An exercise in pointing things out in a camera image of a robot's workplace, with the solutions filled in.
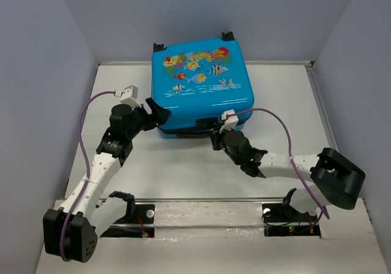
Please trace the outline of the blue hard-shell suitcase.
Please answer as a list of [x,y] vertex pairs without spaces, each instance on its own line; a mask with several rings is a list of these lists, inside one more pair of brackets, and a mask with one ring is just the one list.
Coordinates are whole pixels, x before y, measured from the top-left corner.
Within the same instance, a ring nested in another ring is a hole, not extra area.
[[242,128],[255,96],[233,32],[169,46],[155,43],[152,99],[171,112],[158,128],[163,137],[206,137],[231,109],[240,113],[237,127]]

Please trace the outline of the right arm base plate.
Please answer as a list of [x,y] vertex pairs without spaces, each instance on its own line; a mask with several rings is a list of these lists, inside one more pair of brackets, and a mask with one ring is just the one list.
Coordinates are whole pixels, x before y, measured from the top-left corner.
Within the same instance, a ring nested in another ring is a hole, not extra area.
[[320,216],[300,213],[290,206],[296,189],[291,189],[281,203],[263,203],[261,220],[265,237],[321,237]]

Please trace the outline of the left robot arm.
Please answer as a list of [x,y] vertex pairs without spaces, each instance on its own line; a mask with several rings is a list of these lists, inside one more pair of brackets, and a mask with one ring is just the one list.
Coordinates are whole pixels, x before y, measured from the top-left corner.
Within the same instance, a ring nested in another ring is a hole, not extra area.
[[92,257],[98,238],[114,222],[134,218],[135,200],[130,193],[115,191],[102,205],[98,201],[130,155],[135,136],[165,124],[171,115],[151,98],[145,101],[149,112],[134,101],[121,102],[111,109],[109,127],[92,161],[87,162],[85,176],[57,209],[49,209],[43,216],[46,253],[65,262],[85,263]]

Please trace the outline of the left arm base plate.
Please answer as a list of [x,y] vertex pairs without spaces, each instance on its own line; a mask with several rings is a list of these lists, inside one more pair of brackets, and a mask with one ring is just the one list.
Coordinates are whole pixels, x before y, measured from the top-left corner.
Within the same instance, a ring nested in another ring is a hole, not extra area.
[[134,214],[111,225],[102,238],[154,238],[155,204],[136,203]]

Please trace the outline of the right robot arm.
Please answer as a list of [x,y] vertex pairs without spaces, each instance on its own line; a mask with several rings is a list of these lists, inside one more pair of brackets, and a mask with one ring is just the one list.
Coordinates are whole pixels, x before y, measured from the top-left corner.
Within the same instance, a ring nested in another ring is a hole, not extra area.
[[302,188],[290,189],[283,198],[281,213],[287,220],[328,205],[354,209],[366,178],[361,168],[332,148],[311,155],[276,154],[253,147],[241,131],[233,129],[213,131],[210,139],[215,151],[222,150],[250,177],[302,182]]

